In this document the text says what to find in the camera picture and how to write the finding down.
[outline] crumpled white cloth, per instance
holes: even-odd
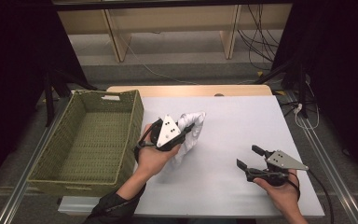
[[[178,122],[178,128],[182,132],[185,127],[194,123],[191,132],[186,134],[186,140],[179,148],[178,154],[172,157],[164,166],[163,171],[167,172],[171,169],[178,167],[182,163],[185,154],[197,144],[202,130],[203,121],[205,120],[206,113],[203,111],[183,114]]]

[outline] green wicker basket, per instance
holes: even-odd
[[[143,117],[138,91],[75,91],[28,182],[60,196],[117,190],[132,175]]]

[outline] hand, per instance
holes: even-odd
[[[289,170],[289,172],[296,175],[296,170]],[[289,175],[289,180],[298,186],[298,180],[292,174]],[[298,195],[293,186],[285,183],[282,186],[273,187],[261,178],[255,178],[254,182],[267,192],[275,207],[281,211],[289,223],[307,223],[298,208]]]
[[[144,133],[151,124],[145,126]],[[146,136],[145,141],[150,142],[150,133]],[[147,180],[153,175],[158,174],[164,167],[165,163],[176,155],[181,145],[177,145],[171,151],[158,151],[153,147],[144,147],[139,151],[138,168],[134,174],[124,183],[117,191],[117,194],[123,199],[133,198],[144,186]]]

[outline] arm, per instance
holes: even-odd
[[[84,224],[97,223],[130,223],[139,199],[145,190],[145,184],[153,175],[158,174],[165,163],[176,155],[180,145],[171,151],[162,152],[153,147],[144,147],[139,151],[138,167],[133,175],[118,189],[101,198],[92,209]]]
[[[289,170],[289,172],[296,175],[296,170]],[[297,178],[292,174],[289,175],[289,180],[298,185]],[[261,178],[255,178],[254,182],[267,192],[275,207],[281,211],[289,223],[308,223],[301,215],[297,203],[297,191],[293,186],[286,183],[280,187],[272,187],[266,180]]]

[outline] white table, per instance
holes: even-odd
[[[267,167],[251,147],[280,149],[301,161],[274,96],[143,97],[144,126],[169,114],[205,111],[199,142],[182,164],[147,182],[135,215],[139,217],[276,217],[281,214],[266,192],[246,181],[236,159],[249,167]],[[299,206],[305,217],[322,217],[324,211],[305,171]],[[89,214],[98,198],[64,197],[59,211]]]

